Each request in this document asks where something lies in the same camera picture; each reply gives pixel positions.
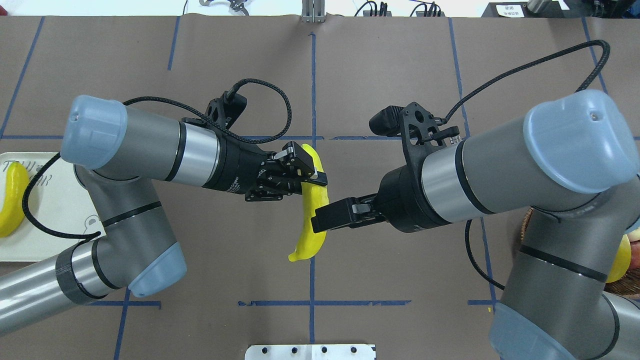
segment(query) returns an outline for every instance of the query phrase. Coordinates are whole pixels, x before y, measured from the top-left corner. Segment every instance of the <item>white metal plate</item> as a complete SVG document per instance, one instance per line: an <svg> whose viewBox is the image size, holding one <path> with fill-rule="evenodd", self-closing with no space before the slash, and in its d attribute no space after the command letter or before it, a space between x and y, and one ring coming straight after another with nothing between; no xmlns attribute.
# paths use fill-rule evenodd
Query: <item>white metal plate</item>
<svg viewBox="0 0 640 360"><path fill-rule="evenodd" d="M368 344L254 345L244 360L375 360L376 346Z"/></svg>
<svg viewBox="0 0 640 360"><path fill-rule="evenodd" d="M6 169L21 162L32 177L54 152L6 152L0 154L0 206L4 203ZM64 233L88 234L102 231L102 223L89 193L78 184L73 165L59 159L33 188L29 208L43 225ZM40 261L75 244L78 240L45 234L24 219L5 238L0 238L0 261Z"/></svg>

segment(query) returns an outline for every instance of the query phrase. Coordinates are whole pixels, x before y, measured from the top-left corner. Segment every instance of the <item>white background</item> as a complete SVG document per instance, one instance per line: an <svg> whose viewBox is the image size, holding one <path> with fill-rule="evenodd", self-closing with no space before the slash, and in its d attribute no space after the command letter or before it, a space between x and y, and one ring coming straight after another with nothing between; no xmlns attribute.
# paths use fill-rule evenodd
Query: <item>white background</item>
<svg viewBox="0 0 640 360"><path fill-rule="evenodd" d="M0 0L10 15L64 15L64 16L127 16L127 15L181 15L185 0ZM204 15L237 15L229 9L227 0L215 0L202 6L198 0L186 0L186 13ZM411 0L388 0L393 16L409 16L418 3ZM480 17L487 0L438 0L437 3L450 17ZM328 13L353 16L364 0L326 0ZM300 15L301 0L249 0L246 8L250 15Z"/></svg>

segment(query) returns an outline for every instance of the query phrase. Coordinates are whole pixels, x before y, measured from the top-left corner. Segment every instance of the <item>white mounting bracket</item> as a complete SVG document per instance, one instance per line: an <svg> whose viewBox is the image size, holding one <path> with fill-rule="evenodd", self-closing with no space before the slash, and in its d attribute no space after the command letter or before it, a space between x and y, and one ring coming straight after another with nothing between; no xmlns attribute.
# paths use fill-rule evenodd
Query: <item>white mounting bracket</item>
<svg viewBox="0 0 640 360"><path fill-rule="evenodd" d="M376 360L376 346L368 344L333 345L254 345L244 360Z"/></svg>
<svg viewBox="0 0 640 360"><path fill-rule="evenodd" d="M302 22L324 22L324 0L302 0Z"/></svg>

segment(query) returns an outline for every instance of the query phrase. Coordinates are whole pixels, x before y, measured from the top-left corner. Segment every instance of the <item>white cutting board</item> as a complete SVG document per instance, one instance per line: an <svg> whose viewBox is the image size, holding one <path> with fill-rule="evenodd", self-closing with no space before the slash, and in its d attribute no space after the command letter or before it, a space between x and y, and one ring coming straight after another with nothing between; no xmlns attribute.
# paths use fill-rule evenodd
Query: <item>white cutting board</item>
<svg viewBox="0 0 640 360"><path fill-rule="evenodd" d="M0 206L4 204L6 170L21 162L33 177L54 152L6 152L0 154ZM102 231L102 223L87 191L77 182L73 165L59 159L42 176L29 198L33 216L43 225L64 233ZM31 225L26 218L5 238L0 238L0 261L40 261L59 254L78 240L57 238Z"/></svg>

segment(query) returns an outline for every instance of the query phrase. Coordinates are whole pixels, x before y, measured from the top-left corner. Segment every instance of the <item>wicker basket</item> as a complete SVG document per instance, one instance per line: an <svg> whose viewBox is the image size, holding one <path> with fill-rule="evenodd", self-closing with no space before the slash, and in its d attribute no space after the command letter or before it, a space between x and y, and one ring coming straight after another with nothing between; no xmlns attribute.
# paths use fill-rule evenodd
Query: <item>wicker basket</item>
<svg viewBox="0 0 640 360"><path fill-rule="evenodd" d="M529 220L533 214L533 209L527 210L520 227L520 242L524 240L524 234L529 226ZM640 299L640 268L627 270L625 275L618 281L606 284L604 291L607 293L624 296L628 299Z"/></svg>

